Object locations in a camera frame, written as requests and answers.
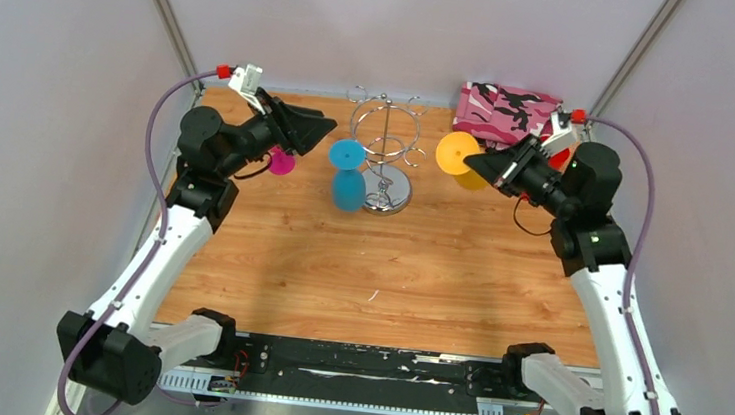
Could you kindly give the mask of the magenta wine glass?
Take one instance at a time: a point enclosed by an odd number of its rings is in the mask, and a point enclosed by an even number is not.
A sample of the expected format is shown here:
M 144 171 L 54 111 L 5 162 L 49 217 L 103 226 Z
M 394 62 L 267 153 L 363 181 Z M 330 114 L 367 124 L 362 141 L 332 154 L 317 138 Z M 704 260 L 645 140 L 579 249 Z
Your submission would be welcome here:
M 290 174 L 296 168 L 296 160 L 293 155 L 286 153 L 281 148 L 273 147 L 269 151 L 270 162 L 268 172 L 277 176 Z

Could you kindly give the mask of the yellow wine glass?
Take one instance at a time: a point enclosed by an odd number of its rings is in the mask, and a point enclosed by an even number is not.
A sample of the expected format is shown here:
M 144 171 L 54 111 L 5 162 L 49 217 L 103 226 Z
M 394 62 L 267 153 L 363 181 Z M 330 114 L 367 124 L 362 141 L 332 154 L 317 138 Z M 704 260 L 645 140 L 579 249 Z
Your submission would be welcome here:
M 487 188 L 488 183 L 467 166 L 465 158 L 482 152 L 483 149 L 474 136 L 467 132 L 455 131 L 440 139 L 434 155 L 442 172 L 452 176 L 460 187 L 474 192 Z

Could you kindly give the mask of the chrome wine glass rack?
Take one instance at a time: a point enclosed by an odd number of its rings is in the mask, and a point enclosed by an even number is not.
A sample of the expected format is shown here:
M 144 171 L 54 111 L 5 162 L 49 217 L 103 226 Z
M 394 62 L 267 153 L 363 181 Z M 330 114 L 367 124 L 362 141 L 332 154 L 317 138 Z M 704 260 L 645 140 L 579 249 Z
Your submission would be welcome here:
M 429 111 L 428 103 L 423 103 L 418 95 L 411 96 L 405 103 L 395 103 L 388 94 L 377 95 L 356 85 L 345 93 L 349 102 L 354 104 L 349 117 L 349 132 L 352 140 L 359 138 L 358 130 L 367 118 L 383 113 L 382 133 L 373 140 L 364 142 L 362 147 L 366 154 L 365 170 L 361 173 L 365 182 L 366 196 L 361 209 L 372 215 L 392 216 L 406 208 L 413 198 L 413 185 L 401 168 L 402 162 L 408 167 L 417 167 L 408 155 L 416 152 L 424 154 L 417 146 L 421 138 L 422 124 L 420 118 Z M 390 133 L 391 118 L 404 114 L 413 124 L 413 134 L 409 139 L 397 137 Z

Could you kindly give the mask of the red wine glass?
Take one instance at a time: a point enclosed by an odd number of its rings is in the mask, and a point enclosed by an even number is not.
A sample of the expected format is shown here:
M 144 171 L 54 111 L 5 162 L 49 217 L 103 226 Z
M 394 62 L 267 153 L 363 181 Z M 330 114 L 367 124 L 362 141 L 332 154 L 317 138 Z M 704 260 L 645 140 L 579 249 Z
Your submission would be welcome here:
M 551 142 L 553 154 L 548 159 L 549 165 L 555 170 L 561 170 L 571 155 L 571 148 L 576 143 L 570 136 L 557 137 Z

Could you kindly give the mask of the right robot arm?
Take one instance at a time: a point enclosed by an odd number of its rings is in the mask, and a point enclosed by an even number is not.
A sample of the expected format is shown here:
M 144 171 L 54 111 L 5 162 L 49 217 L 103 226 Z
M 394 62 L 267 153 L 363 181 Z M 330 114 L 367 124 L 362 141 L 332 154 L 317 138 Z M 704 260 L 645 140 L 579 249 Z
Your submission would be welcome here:
M 505 353 L 500 375 L 508 396 L 538 395 L 559 415 L 684 415 L 668 391 L 643 327 L 634 283 L 636 257 L 611 216 L 622 181 L 620 157 L 585 142 L 564 170 L 538 144 L 465 154 L 463 162 L 507 197 L 525 197 L 551 218 L 550 243 L 588 318 L 602 386 L 593 389 L 544 344 Z

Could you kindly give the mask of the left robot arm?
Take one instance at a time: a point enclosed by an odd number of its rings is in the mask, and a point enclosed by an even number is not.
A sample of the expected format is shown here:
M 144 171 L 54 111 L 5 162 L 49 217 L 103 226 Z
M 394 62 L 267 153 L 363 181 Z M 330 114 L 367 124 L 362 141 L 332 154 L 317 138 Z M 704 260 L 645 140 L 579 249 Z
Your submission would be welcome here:
M 161 210 L 153 232 L 88 310 L 69 311 L 58 322 L 61 389 L 73 381 L 135 405 L 162 373 L 187 361 L 200 357 L 212 368 L 234 361 L 236 322 L 230 316 L 199 308 L 174 325 L 150 325 L 187 263 L 232 209 L 243 169 L 275 148 L 305 155 L 338 126 L 322 111 L 292 106 L 265 90 L 247 101 L 252 116 L 240 124 L 227 123 L 209 106 L 181 119 L 179 176 L 168 192 L 157 192 Z

